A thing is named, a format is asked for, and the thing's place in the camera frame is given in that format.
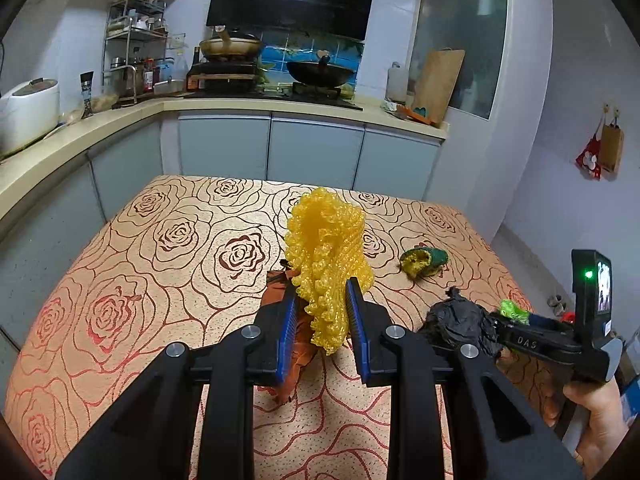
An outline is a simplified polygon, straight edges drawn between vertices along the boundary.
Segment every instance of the blue tile backsplash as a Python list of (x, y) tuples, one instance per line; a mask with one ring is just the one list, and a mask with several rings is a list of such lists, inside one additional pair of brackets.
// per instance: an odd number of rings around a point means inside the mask
[(331, 63), (355, 72), (347, 81), (355, 88), (364, 43), (327, 34), (309, 35), (273, 29), (247, 32), (258, 36), (265, 44), (261, 59), (263, 67), (268, 69), (267, 78), (270, 84), (295, 81), (287, 70), (287, 61), (318, 61), (316, 52), (328, 50)]

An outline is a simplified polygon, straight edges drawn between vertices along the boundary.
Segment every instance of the orange cloth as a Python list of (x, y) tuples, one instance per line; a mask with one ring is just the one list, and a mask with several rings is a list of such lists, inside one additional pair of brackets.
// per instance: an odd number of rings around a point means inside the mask
[[(260, 306), (282, 301), (287, 282), (300, 272), (297, 270), (270, 270), (267, 272), (267, 290), (262, 294)], [(298, 384), (302, 368), (307, 366), (315, 357), (319, 347), (311, 343), (314, 331), (311, 329), (313, 316), (305, 312), (304, 306), (298, 308), (298, 326), (296, 339), (291, 354), (289, 373), (284, 383), (274, 388), (274, 396), (278, 404), (290, 401), (290, 395)]]

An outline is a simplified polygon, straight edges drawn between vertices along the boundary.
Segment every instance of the white rice cooker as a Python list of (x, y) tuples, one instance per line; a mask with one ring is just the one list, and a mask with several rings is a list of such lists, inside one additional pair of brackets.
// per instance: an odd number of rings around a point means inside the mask
[(10, 155), (58, 125), (60, 87), (55, 79), (19, 84), (0, 98), (0, 155)]

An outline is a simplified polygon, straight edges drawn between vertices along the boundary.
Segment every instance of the table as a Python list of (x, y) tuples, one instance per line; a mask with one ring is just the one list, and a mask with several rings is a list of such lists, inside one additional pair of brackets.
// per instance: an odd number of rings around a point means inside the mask
[[(267, 270), (280, 268), (291, 207), (311, 189), (162, 176), (101, 229), (42, 307), (7, 391), (7, 423), (47, 477), (165, 345), (214, 344), (252, 321)], [(365, 299), (385, 305), (396, 323), (417, 330), (453, 285), (488, 310), (502, 298), (530, 310), (459, 211), (335, 191), (366, 211), (364, 251), (376, 282)], [(421, 244), (446, 250), (449, 263), (413, 283), (398, 259)], [(512, 354), (500, 366), (542, 410), (546, 368)], [(444, 421), (442, 398), (440, 408)], [(289, 404), (276, 407), (266, 389), (256, 388), (256, 478), (383, 479), (389, 411), (390, 390), (365, 388), (346, 346), (329, 357), (318, 352)], [(192, 479), (203, 414), (201, 403)]]

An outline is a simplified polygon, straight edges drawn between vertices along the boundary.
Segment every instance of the yellow bubble wrap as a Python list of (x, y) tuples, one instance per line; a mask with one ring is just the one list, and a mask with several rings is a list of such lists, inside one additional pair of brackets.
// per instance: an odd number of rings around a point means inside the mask
[(373, 271), (363, 251), (364, 211), (322, 187), (300, 197), (287, 223), (285, 256), (300, 298), (314, 317), (311, 342), (334, 353), (347, 337), (349, 319), (344, 286), (356, 276), (363, 292), (373, 285)]

